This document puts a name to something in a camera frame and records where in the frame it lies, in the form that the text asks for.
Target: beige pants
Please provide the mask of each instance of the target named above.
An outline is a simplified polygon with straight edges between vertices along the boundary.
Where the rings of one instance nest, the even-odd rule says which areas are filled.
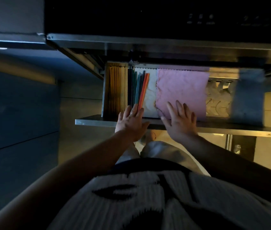
[[[141,153],[139,153],[138,150],[135,148],[134,144],[132,144],[118,159],[116,164],[127,160],[146,157],[161,158],[172,162],[176,162],[190,169],[193,172],[202,174],[202,171],[199,169],[197,164],[187,153],[163,141],[149,142],[148,144],[145,145]]]

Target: pink sheet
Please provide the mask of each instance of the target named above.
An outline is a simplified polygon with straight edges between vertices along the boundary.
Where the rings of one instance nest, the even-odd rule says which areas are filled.
[[[208,82],[208,72],[158,69],[156,108],[159,116],[171,119],[167,109],[169,101],[176,107],[176,100],[186,103],[198,120],[206,117],[205,88]]]

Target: forearm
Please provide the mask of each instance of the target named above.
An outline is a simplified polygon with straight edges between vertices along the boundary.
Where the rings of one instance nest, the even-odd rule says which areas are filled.
[[[46,228],[90,179],[106,173],[133,143],[122,131],[52,169],[0,211],[0,229]]]
[[[228,181],[271,201],[271,170],[241,158],[200,136],[185,137],[182,145],[212,177]]]

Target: open drawer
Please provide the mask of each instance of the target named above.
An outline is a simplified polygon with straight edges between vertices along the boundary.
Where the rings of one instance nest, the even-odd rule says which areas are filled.
[[[109,113],[110,67],[128,63],[107,62],[104,75],[101,115],[76,119],[76,125],[115,127],[117,116]],[[209,72],[206,86],[206,120],[198,121],[201,133],[271,137],[271,127],[263,127],[264,71],[260,69],[215,68],[183,65],[139,64],[141,69],[175,69]],[[165,130],[159,118],[143,118],[149,129]]]

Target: person's right arm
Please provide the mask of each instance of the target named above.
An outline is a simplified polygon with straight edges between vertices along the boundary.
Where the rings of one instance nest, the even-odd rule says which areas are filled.
[[[271,170],[214,145],[196,131],[196,116],[186,104],[168,103],[171,123],[162,117],[170,137],[182,144],[212,177],[233,183],[271,202]]]

